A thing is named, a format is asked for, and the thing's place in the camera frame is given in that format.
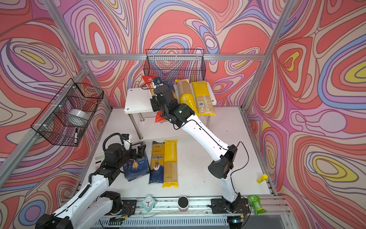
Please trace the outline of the yellow Pastatime spaghetti pack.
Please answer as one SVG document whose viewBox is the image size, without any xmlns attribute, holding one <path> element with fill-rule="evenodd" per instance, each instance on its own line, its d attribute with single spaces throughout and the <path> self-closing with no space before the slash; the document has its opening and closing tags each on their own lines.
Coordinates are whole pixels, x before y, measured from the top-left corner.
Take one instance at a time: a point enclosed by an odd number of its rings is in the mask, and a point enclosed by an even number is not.
<svg viewBox="0 0 366 229">
<path fill-rule="evenodd" d="M 164 144 L 163 188 L 178 188 L 177 140 L 165 140 Z"/>
</svg>

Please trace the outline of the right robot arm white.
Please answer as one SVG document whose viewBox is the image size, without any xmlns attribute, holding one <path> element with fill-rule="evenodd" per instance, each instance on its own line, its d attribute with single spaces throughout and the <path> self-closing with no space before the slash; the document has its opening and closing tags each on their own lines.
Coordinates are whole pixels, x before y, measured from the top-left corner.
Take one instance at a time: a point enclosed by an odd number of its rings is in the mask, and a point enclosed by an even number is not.
<svg viewBox="0 0 366 229">
<path fill-rule="evenodd" d="M 180 104 L 173 91 L 166 85 L 156 86 L 151 99 L 153 111 L 162 112 L 161 117 L 173 124 L 176 130 L 189 133 L 212 158 L 209 172 L 220 179 L 222 185 L 222 205 L 226 212 L 238 211 L 241 196 L 236 192 L 231 174 L 237 146 L 228 145 L 216 137 L 187 104 Z"/>
</svg>

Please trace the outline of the blue yellow Ankara spaghetti pack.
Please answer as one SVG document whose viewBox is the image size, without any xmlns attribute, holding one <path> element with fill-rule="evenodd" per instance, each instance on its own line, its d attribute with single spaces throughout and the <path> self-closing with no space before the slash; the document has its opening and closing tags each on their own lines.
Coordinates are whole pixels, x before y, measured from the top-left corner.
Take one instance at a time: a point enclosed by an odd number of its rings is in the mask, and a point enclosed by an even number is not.
<svg viewBox="0 0 366 229">
<path fill-rule="evenodd" d="M 152 156 L 150 165 L 149 184 L 163 183 L 164 181 L 164 143 L 152 142 Z"/>
</svg>

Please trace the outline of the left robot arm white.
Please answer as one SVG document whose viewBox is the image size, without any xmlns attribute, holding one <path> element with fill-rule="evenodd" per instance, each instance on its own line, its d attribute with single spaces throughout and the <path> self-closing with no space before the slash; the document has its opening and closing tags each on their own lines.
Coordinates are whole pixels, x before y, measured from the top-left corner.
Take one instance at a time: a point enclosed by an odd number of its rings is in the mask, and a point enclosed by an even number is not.
<svg viewBox="0 0 366 229">
<path fill-rule="evenodd" d="M 89 229 L 108 213 L 119 215 L 124 208 L 121 194 L 107 189 L 121 174 L 125 164 L 145 155 L 145 144 L 135 146 L 125 149 L 122 144 L 114 143 L 104 147 L 104 160 L 89 175 L 87 185 L 54 213 L 42 215 L 35 228 Z"/>
</svg>

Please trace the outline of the red spaghetti pack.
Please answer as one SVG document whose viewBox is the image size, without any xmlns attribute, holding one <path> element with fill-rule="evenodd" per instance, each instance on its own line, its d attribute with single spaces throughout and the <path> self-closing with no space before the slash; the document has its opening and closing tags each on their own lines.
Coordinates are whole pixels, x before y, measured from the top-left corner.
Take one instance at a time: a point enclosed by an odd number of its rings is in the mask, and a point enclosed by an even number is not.
<svg viewBox="0 0 366 229">
<path fill-rule="evenodd" d="M 155 98 L 154 95 L 154 78 L 156 78 L 156 76 L 142 76 L 142 79 L 144 81 L 143 85 L 140 86 L 142 89 L 144 90 L 148 90 L 151 94 L 151 98 Z M 163 123 L 166 122 L 166 120 L 162 117 L 162 112 L 161 111 L 157 111 L 155 108 L 153 109 L 153 111 L 155 112 L 156 116 L 155 116 L 155 123 Z"/>
</svg>

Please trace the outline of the dark blue spaghetti pack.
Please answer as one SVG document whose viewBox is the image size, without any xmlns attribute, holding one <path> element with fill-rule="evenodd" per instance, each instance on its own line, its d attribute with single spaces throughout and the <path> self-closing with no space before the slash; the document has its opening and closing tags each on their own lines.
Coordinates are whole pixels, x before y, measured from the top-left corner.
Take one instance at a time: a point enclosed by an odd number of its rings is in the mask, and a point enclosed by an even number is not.
<svg viewBox="0 0 366 229">
<path fill-rule="evenodd" d="M 172 81 L 163 81 L 163 84 L 168 86 L 175 93 L 175 88 L 173 86 Z"/>
</svg>

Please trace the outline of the dark blue pasta box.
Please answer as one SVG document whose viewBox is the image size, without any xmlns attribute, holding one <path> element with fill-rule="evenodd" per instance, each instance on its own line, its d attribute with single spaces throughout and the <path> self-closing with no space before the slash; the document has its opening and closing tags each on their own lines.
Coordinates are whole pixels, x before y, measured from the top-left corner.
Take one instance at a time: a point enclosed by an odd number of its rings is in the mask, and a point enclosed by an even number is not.
<svg viewBox="0 0 366 229">
<path fill-rule="evenodd" d="M 144 142 L 139 142 L 133 145 L 142 145 Z M 133 181 L 137 178 L 150 174 L 150 164 L 148 158 L 145 156 L 141 159 L 130 159 L 125 165 L 123 165 L 124 177 L 127 181 Z"/>
</svg>

